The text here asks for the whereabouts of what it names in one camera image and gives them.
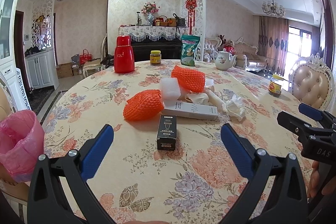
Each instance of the dining table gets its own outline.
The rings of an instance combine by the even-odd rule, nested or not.
[[[196,69],[214,80],[215,93],[223,101],[241,97],[245,117],[238,121],[226,112],[214,121],[177,117],[174,151],[157,150],[160,115],[146,121],[126,121],[127,100],[140,91],[159,89],[160,79],[170,77],[180,60],[135,63],[135,70],[118,74],[113,67],[89,76],[58,101],[45,123],[44,152],[48,157],[65,156],[80,149],[109,124],[114,140],[98,171],[87,181],[97,200],[116,223],[167,221],[175,224],[218,223],[244,190],[247,179],[235,167],[221,141],[220,131],[230,123],[239,136],[270,155],[296,154],[307,187],[311,161],[300,154],[297,136],[277,123],[286,111],[315,126],[298,111],[300,102],[282,90],[280,97],[268,92],[269,80],[254,73],[230,68],[216,69],[214,63],[196,61]],[[62,178],[64,192],[73,212],[85,218]],[[270,177],[252,217],[261,213],[270,193]]]

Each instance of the snack bag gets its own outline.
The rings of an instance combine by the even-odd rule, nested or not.
[[[195,66],[195,51],[201,38],[195,35],[182,35],[181,64],[185,66]]]

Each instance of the thermos lid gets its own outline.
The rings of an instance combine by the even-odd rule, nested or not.
[[[130,45],[131,45],[131,37],[129,35],[122,35],[117,37],[117,47],[130,46]]]

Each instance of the red thermos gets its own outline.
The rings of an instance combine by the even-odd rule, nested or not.
[[[134,71],[134,54],[129,35],[117,37],[117,46],[114,50],[114,71],[116,73]]]

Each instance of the human hand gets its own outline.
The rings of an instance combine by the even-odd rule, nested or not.
[[[124,224],[169,224],[168,222],[163,221],[149,221],[149,222],[142,222],[142,221],[129,221]]]
[[[313,172],[310,175],[310,181],[307,190],[307,198],[313,198],[317,195],[317,186],[320,182],[320,174],[319,174],[319,162],[314,160],[311,167],[313,168]],[[331,194],[336,189],[336,176],[333,177],[322,189],[322,195]]]

